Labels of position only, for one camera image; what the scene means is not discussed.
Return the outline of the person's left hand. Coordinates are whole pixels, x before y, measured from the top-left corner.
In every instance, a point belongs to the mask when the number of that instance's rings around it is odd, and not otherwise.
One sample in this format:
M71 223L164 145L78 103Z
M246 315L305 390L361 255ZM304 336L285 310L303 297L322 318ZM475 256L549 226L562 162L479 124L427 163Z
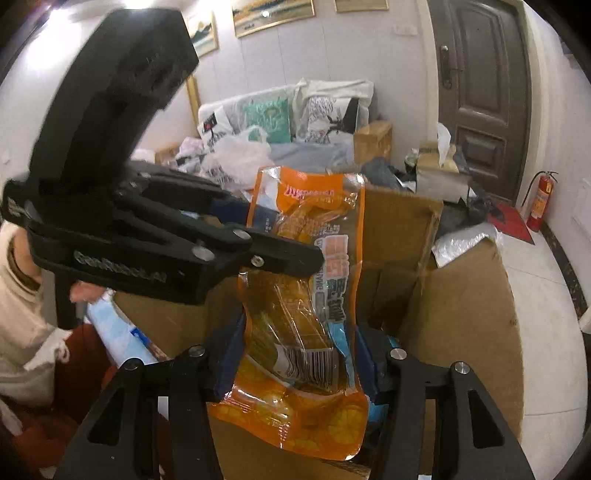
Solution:
M105 287L83 281L76 281L70 288L69 300L72 303L84 302L93 304L100 300L105 292Z

